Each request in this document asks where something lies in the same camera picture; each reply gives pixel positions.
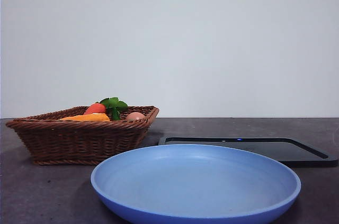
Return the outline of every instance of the dark table surface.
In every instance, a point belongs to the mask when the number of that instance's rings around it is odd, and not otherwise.
[[[96,196],[94,166],[37,166],[1,119],[1,223],[128,223]],[[339,153],[339,118],[157,118],[140,147],[161,137],[285,137]],[[293,168],[301,192],[273,224],[339,223],[339,167]]]

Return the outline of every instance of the black tray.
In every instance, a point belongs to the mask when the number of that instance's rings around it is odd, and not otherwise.
[[[338,158],[289,138],[162,138],[159,145],[203,144],[225,146],[275,159],[289,167],[336,167]]]

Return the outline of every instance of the green leaves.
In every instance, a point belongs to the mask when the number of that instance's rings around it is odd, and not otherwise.
[[[112,116],[114,121],[120,120],[120,112],[128,108],[124,101],[119,101],[118,97],[104,98],[101,102],[106,107],[106,113]]]

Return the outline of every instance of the basket rim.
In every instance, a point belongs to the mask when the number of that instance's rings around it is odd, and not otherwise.
[[[54,115],[58,112],[65,112],[72,109],[80,109],[85,108],[87,106],[75,106],[70,109],[55,111],[55,112],[49,112],[46,114],[41,115]],[[145,128],[152,124],[154,121],[156,115],[159,113],[159,108],[155,106],[128,106],[128,108],[143,108],[148,107],[151,108],[150,112],[145,116],[143,119],[139,120],[133,120],[133,121],[127,121],[127,120],[118,120],[118,121],[72,121],[72,120],[53,120],[53,119],[35,119],[35,117],[38,117],[40,115],[33,115],[29,117],[23,117],[23,118],[14,118],[12,121],[9,121],[6,123],[7,127],[18,127],[19,124],[39,124],[40,128],[45,129],[52,129],[55,127],[91,127],[91,128],[126,128],[126,129],[132,129],[132,128]]]

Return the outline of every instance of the plate rim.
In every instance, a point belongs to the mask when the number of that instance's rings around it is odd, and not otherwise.
[[[118,202],[115,199],[113,199],[112,197],[110,197],[109,195],[107,195],[105,192],[103,192],[98,187],[97,183],[94,180],[95,174],[96,174],[97,170],[100,168],[100,166],[102,166],[105,163],[109,162],[109,160],[111,160],[113,158],[116,158],[117,156],[121,156],[121,155],[125,155],[125,154],[130,154],[130,152],[143,150],[145,148],[158,148],[158,147],[173,147],[173,148],[176,148],[176,147],[188,147],[188,146],[198,146],[198,147],[203,147],[203,148],[205,148],[205,147],[224,148],[225,151],[228,151],[228,150],[229,151],[242,151],[245,154],[257,155],[258,158],[268,159],[269,161],[274,162],[275,164],[281,166],[281,168],[284,168],[288,172],[290,172],[292,174],[292,176],[294,177],[294,179],[296,180],[297,186],[296,186],[295,190],[293,191],[293,193],[291,195],[289,195],[284,200],[282,200],[282,201],[280,201],[280,202],[278,202],[276,204],[273,204],[273,205],[271,205],[269,207],[259,208],[259,209],[252,210],[252,211],[244,211],[244,212],[240,212],[238,214],[228,214],[228,215],[223,215],[223,216],[203,216],[203,217],[196,216],[195,217],[195,216],[171,215],[171,214],[166,214],[166,213],[161,213],[161,212],[156,212],[156,211],[147,211],[145,209],[141,209],[141,208],[138,208],[138,207],[133,207],[133,206],[127,205],[125,203]],[[157,145],[157,146],[148,146],[148,147],[142,147],[142,148],[133,149],[133,150],[130,150],[130,151],[125,151],[123,153],[114,155],[114,156],[112,156],[112,157],[102,161],[101,163],[99,163],[93,169],[93,171],[91,173],[91,179],[90,180],[91,180],[91,184],[92,184],[93,188],[95,189],[95,191],[98,194],[100,194],[102,197],[104,197],[104,198],[114,202],[115,204],[121,205],[121,206],[123,206],[125,208],[129,208],[129,209],[132,209],[132,210],[136,210],[136,211],[140,211],[140,212],[144,212],[144,213],[149,213],[149,214],[156,214],[156,215],[159,215],[159,216],[168,216],[168,217],[176,217],[176,218],[188,218],[188,219],[224,219],[224,218],[239,218],[239,217],[244,217],[244,216],[254,216],[254,215],[257,215],[257,214],[261,214],[261,213],[265,213],[265,212],[269,212],[269,211],[278,209],[280,207],[283,207],[284,205],[287,205],[290,202],[293,202],[297,198],[297,196],[299,195],[299,193],[301,191],[301,180],[300,180],[299,176],[291,168],[289,168],[288,166],[282,164],[281,162],[279,162],[279,161],[277,161],[275,159],[266,157],[264,155],[256,154],[256,153],[253,153],[253,152],[250,152],[250,151],[241,150],[241,149],[236,149],[236,148],[231,148],[231,147],[224,147],[224,146],[200,145],[200,144]]]

